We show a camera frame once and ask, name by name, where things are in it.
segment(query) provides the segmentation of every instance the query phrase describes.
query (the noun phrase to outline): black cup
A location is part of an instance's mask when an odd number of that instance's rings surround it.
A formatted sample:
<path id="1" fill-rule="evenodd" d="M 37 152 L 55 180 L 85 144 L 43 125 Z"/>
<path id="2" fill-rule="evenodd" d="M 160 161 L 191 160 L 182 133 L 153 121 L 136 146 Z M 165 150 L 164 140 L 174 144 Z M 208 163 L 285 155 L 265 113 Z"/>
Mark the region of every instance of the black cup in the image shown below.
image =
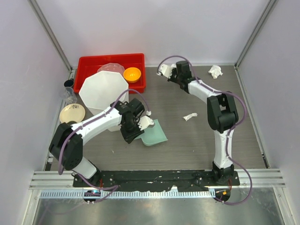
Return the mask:
<path id="1" fill-rule="evenodd" d="M 74 86 L 74 79 L 70 79 L 70 80 L 65 81 L 64 82 L 64 86 L 65 87 L 73 88 L 73 86 Z"/>

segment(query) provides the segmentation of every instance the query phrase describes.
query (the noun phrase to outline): white tissue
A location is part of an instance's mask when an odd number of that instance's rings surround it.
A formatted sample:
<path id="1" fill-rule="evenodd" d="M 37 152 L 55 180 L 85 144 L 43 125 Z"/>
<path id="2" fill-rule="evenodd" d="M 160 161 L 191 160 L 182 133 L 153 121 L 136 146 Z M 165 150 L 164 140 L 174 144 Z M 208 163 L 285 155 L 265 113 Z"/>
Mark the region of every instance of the white tissue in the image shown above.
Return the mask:
<path id="1" fill-rule="evenodd" d="M 217 79 L 218 76 L 222 75 L 223 73 L 221 72 L 221 67 L 213 65 L 210 70 L 208 71 L 212 78 Z"/>
<path id="2" fill-rule="evenodd" d="M 192 113 L 192 114 L 189 114 L 189 115 L 187 115 L 187 116 L 184 116 L 183 118 L 186 120 L 186 121 L 188 121 L 190 118 L 192 118 L 193 116 L 198 116 L 198 114 L 197 113 Z"/>

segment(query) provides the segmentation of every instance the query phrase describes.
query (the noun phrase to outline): beige plate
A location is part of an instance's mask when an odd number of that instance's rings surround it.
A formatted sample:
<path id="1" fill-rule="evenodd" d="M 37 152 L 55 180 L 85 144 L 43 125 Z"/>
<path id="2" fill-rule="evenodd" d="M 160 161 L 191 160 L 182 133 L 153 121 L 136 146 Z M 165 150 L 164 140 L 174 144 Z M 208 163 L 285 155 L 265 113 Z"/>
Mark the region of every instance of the beige plate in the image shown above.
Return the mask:
<path id="1" fill-rule="evenodd" d="M 75 121 L 79 123 L 85 116 L 85 109 L 80 104 L 70 104 L 63 108 L 60 112 L 60 121 L 62 123 L 69 123 Z"/>

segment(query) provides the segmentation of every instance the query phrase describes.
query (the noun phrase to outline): round plate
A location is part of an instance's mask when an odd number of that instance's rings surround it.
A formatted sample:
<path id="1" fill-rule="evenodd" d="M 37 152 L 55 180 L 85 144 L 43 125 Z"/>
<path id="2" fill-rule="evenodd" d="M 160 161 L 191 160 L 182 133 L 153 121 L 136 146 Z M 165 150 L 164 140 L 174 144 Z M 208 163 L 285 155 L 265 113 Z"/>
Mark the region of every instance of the round plate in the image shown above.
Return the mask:
<path id="1" fill-rule="evenodd" d="M 85 109 L 80 104 L 70 104 L 63 108 L 60 112 L 60 121 L 62 123 L 69 123 L 74 121 L 79 123 L 85 116 Z"/>
<path id="2" fill-rule="evenodd" d="M 128 83 L 135 83 L 141 77 L 141 71 L 136 67 L 125 69 L 123 76 Z"/>

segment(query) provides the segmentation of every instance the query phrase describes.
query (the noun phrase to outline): black mounting plate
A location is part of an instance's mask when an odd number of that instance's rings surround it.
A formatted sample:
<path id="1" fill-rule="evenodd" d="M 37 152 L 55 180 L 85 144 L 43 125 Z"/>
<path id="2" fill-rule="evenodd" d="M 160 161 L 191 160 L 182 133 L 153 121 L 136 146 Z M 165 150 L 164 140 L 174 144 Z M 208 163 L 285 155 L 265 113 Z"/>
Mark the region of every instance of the black mounting plate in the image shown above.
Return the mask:
<path id="1" fill-rule="evenodd" d="M 206 191 L 207 186 L 228 186 L 216 183 L 213 172 L 205 170 L 149 170 L 149 171 L 101 171 L 103 187 L 119 185 L 117 191 L 169 191 L 175 185 L 179 192 Z M 232 186 L 240 185 L 234 171 Z M 74 180 L 73 187 L 89 187 L 81 179 Z"/>

